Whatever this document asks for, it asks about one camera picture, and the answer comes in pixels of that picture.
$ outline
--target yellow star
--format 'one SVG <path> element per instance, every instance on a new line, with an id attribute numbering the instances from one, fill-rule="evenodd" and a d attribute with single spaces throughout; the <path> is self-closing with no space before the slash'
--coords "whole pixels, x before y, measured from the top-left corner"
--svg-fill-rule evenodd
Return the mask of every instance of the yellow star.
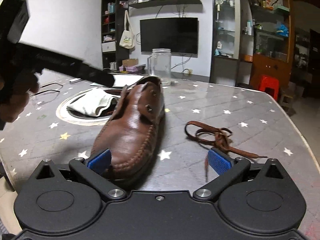
<path id="1" fill-rule="evenodd" d="M 67 133 L 67 132 L 66 132 L 66 133 L 64 133 L 64 134 L 61 134 L 61 135 L 60 135 L 60 140 L 61 140 L 61 139 L 65 139 L 65 140 L 67 140 L 67 138 L 68 138 L 69 136 L 71 136 L 71 135 L 68 135 L 68 133 Z"/>

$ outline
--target white drawer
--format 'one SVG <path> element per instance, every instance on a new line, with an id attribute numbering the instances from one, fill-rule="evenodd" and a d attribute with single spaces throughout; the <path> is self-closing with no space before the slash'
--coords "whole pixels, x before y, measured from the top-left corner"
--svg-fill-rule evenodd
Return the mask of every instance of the white drawer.
<path id="1" fill-rule="evenodd" d="M 115 41 L 105 42 L 105 43 L 101 44 L 101 47 L 102 47 L 102 52 L 115 51 L 116 50 L 116 42 Z"/>

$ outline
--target red stool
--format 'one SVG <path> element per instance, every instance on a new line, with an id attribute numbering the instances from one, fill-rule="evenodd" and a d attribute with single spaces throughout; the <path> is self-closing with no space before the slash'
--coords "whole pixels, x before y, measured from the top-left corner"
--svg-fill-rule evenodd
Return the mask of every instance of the red stool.
<path id="1" fill-rule="evenodd" d="M 267 75 L 262 75 L 258 90 L 268 93 L 275 99 L 275 101 L 277 101 L 279 93 L 279 80 Z"/>

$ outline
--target blue gripper pad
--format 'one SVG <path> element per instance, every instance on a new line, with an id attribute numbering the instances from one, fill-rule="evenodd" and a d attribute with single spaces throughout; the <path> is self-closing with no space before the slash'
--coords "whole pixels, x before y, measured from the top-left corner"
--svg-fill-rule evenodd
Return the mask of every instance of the blue gripper pad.
<path id="1" fill-rule="evenodd" d="M 108 149 L 86 160 L 87 167 L 101 175 L 111 164 L 111 151 Z"/>
<path id="2" fill-rule="evenodd" d="M 231 169 L 234 160 L 218 149 L 212 148 L 208 151 L 208 163 L 218 175 L 221 175 Z"/>

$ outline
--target glass jar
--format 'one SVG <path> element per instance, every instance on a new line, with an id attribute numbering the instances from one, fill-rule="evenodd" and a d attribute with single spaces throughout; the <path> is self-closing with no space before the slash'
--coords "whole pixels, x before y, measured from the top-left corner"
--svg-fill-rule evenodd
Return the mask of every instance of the glass jar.
<path id="1" fill-rule="evenodd" d="M 161 79 L 163 86 L 171 84 L 171 49 L 153 49 L 148 57 L 148 74 Z"/>

